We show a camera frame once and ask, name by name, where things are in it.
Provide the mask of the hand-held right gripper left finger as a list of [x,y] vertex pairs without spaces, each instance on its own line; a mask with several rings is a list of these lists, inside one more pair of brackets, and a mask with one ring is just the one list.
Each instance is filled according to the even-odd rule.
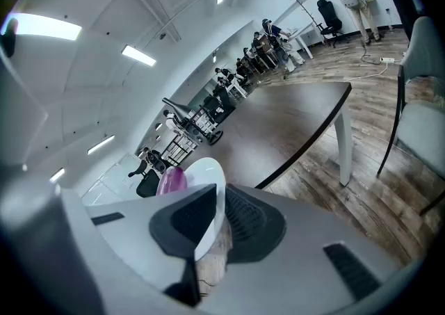
[[216,215],[216,199],[215,184],[181,190],[179,198],[159,209],[149,222],[149,232],[162,251],[185,261],[180,281],[164,294],[191,307],[201,301],[195,249]]

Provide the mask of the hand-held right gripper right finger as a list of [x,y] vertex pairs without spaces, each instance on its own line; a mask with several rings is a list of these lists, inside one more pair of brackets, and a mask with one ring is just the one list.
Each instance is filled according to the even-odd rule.
[[286,221],[278,209],[233,185],[225,191],[225,215],[232,235],[229,264],[261,261],[286,234]]

